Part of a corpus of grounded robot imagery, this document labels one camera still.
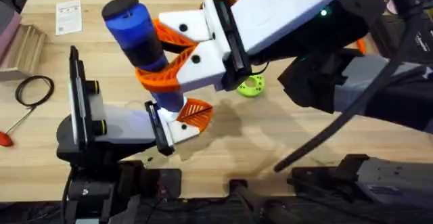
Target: blue cylinder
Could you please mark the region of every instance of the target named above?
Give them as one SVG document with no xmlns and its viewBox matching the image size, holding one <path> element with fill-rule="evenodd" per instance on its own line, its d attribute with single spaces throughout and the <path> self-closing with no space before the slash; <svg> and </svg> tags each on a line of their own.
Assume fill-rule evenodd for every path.
<svg viewBox="0 0 433 224">
<path fill-rule="evenodd" d="M 145 5 L 138 0 L 113 0 L 102 9 L 102 17 L 132 65 L 150 72 L 161 71 L 168 65 Z M 182 93 L 151 94 L 160 107 L 171 112 L 183 107 Z"/>
</svg>

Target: screwdriver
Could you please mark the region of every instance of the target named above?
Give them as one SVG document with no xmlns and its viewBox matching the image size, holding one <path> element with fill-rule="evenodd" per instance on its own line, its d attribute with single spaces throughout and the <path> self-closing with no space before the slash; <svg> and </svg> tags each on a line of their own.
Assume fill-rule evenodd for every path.
<svg viewBox="0 0 433 224">
<path fill-rule="evenodd" d="M 39 101 L 37 101 L 35 103 L 28 104 L 22 100 L 22 91 L 24 90 L 25 86 L 27 86 L 27 84 L 29 84 L 32 81 L 38 80 L 38 79 L 42 79 L 42 80 L 44 80 L 45 83 L 47 83 L 48 88 L 49 88 L 48 92 Z M 23 106 L 26 106 L 27 109 L 29 109 L 29 111 L 20 120 L 15 122 L 15 124 L 12 125 L 12 127 L 10 127 L 6 131 L 6 133 L 0 132 L 0 145 L 4 146 L 4 147 L 12 146 L 14 143 L 13 143 L 11 137 L 8 135 L 8 133 L 12 129 L 17 127 L 23 120 L 25 120 L 38 106 L 45 103 L 53 95 L 53 93 L 54 93 L 54 82 L 51 78 L 49 78 L 47 76 L 34 75 L 34 76 L 28 77 L 27 79 L 24 79 L 24 81 L 22 81 L 15 90 L 15 99 L 18 101 L 18 103 L 22 104 Z"/>
<path fill-rule="evenodd" d="M 0 132 L 0 145 L 4 146 L 4 147 L 9 147 L 12 146 L 14 143 L 11 139 L 11 137 L 8 135 L 8 133 L 14 129 L 20 122 L 22 122 L 24 119 L 26 119 L 26 117 L 28 115 L 30 115 L 31 112 L 33 112 L 33 108 L 31 108 L 20 120 L 18 120 L 17 122 L 15 122 L 14 125 L 12 125 L 12 127 L 10 127 L 6 133 Z"/>
</svg>

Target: wooden table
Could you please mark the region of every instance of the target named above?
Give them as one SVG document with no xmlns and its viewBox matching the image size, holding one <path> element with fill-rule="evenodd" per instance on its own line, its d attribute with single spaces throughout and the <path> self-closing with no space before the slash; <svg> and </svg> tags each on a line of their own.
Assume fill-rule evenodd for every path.
<svg viewBox="0 0 433 224">
<path fill-rule="evenodd" d="M 48 34 L 38 74 L 51 77 L 55 93 L 37 108 L 12 135 L 15 146 L 0 148 L 0 201 L 59 200 L 67 162 L 55 151 L 55 132 L 69 113 L 69 46 L 76 45 L 85 63 L 87 77 L 101 83 L 104 102 L 128 108 L 142 108 L 151 99 L 135 78 L 134 68 L 108 32 L 101 9 L 110 0 L 81 0 L 83 31 L 56 36 L 55 4 L 71 0 L 28 0 L 22 23 L 36 24 Z M 202 0 L 140 0 L 151 15 L 175 10 L 196 9 Z M 131 158 L 152 156 L 150 168 L 180 168 L 183 197 L 224 196 L 233 178 L 250 180 L 262 194 L 290 194 L 286 176 L 275 174 L 274 164 L 328 125 L 336 115 L 301 108 L 283 92 L 277 81 L 291 60 L 272 63 L 264 73 L 266 91 L 247 99 L 235 91 L 216 93 L 206 87 L 187 93 L 214 105 L 211 125 L 199 137 L 182 143 L 166 158 L 155 149 Z M 0 129 L 6 130 L 26 109 L 14 99 L 19 81 L 0 83 Z M 35 99 L 46 89 L 35 83 L 25 91 Z M 428 134 L 389 122 L 356 117 L 326 144 L 299 160 L 294 166 L 337 165 L 346 154 L 365 153 L 389 160 L 433 162 L 433 143 Z"/>
</svg>

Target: robotic arm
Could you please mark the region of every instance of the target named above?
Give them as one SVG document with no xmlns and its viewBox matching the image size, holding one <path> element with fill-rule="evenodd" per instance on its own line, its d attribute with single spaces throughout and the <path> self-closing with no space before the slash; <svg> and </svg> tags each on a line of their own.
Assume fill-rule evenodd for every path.
<svg viewBox="0 0 433 224">
<path fill-rule="evenodd" d="M 104 105 L 99 83 L 86 79 L 78 51 L 71 47 L 71 115 L 57 135 L 58 157 L 73 169 L 64 218 L 72 223 L 103 216 L 109 221 L 137 205 L 131 196 L 159 196 L 166 192 L 161 186 L 170 197 L 179 196 L 179 170 L 149 177 L 154 175 L 141 164 L 118 161 L 155 145 L 162 154 L 172 154 L 176 143 L 205 130 L 212 106 L 186 98 L 184 92 L 207 85 L 233 90 L 253 74 L 252 66 L 282 58 L 297 57 L 279 77 L 295 103 L 343 113 L 276 171 L 323 143 L 355 114 L 432 132 L 433 112 L 422 110 L 433 100 L 422 93 L 432 88 L 429 68 L 401 64 L 400 59 L 428 0 L 394 1 L 407 30 L 390 61 L 343 49 L 364 37 L 382 15 L 381 0 L 204 0 L 202 9 L 161 13 L 153 21 L 138 0 L 111 1 L 102 12 L 106 26 L 157 103 L 147 102 L 145 112 Z M 179 55 L 168 63 L 164 49 Z M 388 106 L 390 102 L 403 108 Z M 97 191 L 100 186 L 106 191 Z M 84 207 L 96 199 L 104 200 L 102 209 Z"/>
</svg>

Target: black bracket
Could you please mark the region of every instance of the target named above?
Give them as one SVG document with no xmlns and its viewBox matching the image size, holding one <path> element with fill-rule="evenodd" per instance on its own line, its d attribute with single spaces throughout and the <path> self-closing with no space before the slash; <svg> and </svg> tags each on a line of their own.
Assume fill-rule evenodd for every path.
<svg viewBox="0 0 433 224">
<path fill-rule="evenodd" d="M 224 90 L 231 91 L 236 89 L 251 75 L 251 63 L 248 54 L 245 52 L 235 18 L 231 12 L 233 0 L 213 1 L 231 49 L 229 58 L 223 61 L 226 72 L 221 81 Z"/>
</svg>

